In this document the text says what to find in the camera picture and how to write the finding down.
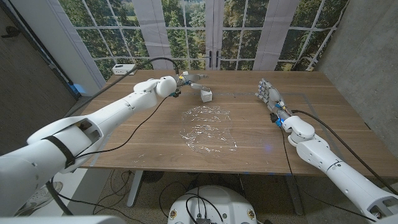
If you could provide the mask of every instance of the gray wall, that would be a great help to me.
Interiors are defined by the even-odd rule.
[[[398,1],[351,0],[315,69],[398,157]]]

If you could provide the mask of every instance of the door handle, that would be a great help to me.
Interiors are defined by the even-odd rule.
[[[218,67],[218,50],[217,50],[217,52],[216,52],[216,68]]]
[[[211,60],[211,51],[209,51],[209,68],[213,65],[213,61]]]
[[[19,33],[21,33],[17,28],[12,27],[12,26],[7,26],[6,32],[7,32],[7,35],[2,35],[1,36],[2,38],[16,37],[16,36],[18,36]]]

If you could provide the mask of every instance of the window pane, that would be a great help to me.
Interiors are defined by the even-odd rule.
[[[347,0],[325,1],[316,28],[333,27],[340,17]]]
[[[279,59],[297,60],[309,33],[305,30],[289,30]]]
[[[112,12],[106,0],[86,0],[87,6],[97,26],[116,26]]]
[[[205,70],[206,61],[205,60],[190,60],[191,70]]]
[[[101,29],[101,33],[114,56],[129,56],[119,29]]]
[[[188,60],[174,60],[178,65],[178,69],[188,70]]]
[[[96,60],[95,64],[99,71],[101,72],[102,76],[104,77],[105,81],[108,81],[109,78],[113,75],[112,68],[115,65],[112,59],[104,59],[104,60]]]
[[[254,61],[239,61],[238,70],[253,70]]]
[[[222,57],[226,59],[234,59],[238,57],[240,38],[240,30],[223,30],[223,46],[221,51]]]
[[[325,50],[326,50],[326,47],[327,47],[328,44],[329,44],[329,41],[331,40],[331,37],[333,37],[333,34],[335,34],[335,32],[336,32],[336,31],[334,30],[334,31],[331,33],[331,36],[330,36],[329,39],[326,41],[326,44],[322,47],[321,51],[319,51],[319,54],[318,54],[318,56],[317,56],[317,60],[318,60],[318,61],[321,59],[323,53],[324,53]]]
[[[296,65],[296,67],[294,68],[295,71],[305,71],[308,66],[310,65],[310,61],[303,58],[301,59],[301,61],[299,61]]]
[[[205,0],[184,0],[187,27],[205,27]]]
[[[293,62],[278,62],[275,71],[290,71],[293,67]]]
[[[185,41],[185,30],[167,30],[170,49],[173,58],[188,58],[187,42]]]
[[[133,59],[133,61],[135,62],[136,65],[141,65],[144,62],[148,61],[148,59],[136,59],[135,58],[135,59]],[[154,68],[152,66],[152,63],[148,63],[148,64],[144,65],[144,68],[143,68],[143,70],[153,70],[153,69]]]
[[[135,61],[133,61],[132,58],[117,58],[116,59],[117,63],[124,63],[124,64],[134,64]]]
[[[311,27],[322,0],[301,0],[294,13],[291,27]]]
[[[109,0],[114,15],[118,17],[121,26],[139,26],[134,6],[130,1]]]
[[[122,32],[133,57],[149,57],[141,30],[122,29]]]
[[[100,33],[96,29],[77,30],[81,40],[93,58],[110,56]]]
[[[183,27],[181,0],[162,0],[164,21],[167,27]]]
[[[225,0],[224,27],[242,27],[245,4],[243,0]]]
[[[236,68],[236,61],[221,61],[220,62],[220,69],[221,70],[235,70]]]
[[[266,18],[268,0],[249,0],[245,27],[262,27]]]
[[[206,55],[206,32],[204,30],[187,30],[189,57],[204,58]]]
[[[74,26],[94,25],[81,0],[60,0],[59,2]]]
[[[242,46],[239,58],[256,58],[257,46],[259,45],[260,36],[261,30],[243,31]]]
[[[314,58],[315,54],[317,53],[319,47],[322,45],[328,33],[328,30],[320,32],[313,31],[302,56]]]

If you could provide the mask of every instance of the power strip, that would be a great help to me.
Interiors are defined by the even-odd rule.
[[[112,68],[112,71],[115,75],[124,75],[128,71],[131,71],[136,64],[116,64]]]

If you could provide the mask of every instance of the black strap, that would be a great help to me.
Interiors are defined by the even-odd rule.
[[[52,144],[56,145],[63,155],[67,158],[67,162],[65,163],[65,168],[68,168],[71,165],[75,164],[75,156],[70,152],[70,150],[67,148],[64,143],[62,143],[59,139],[57,139],[55,136],[48,136],[46,138],[43,138],[46,140],[49,140]]]

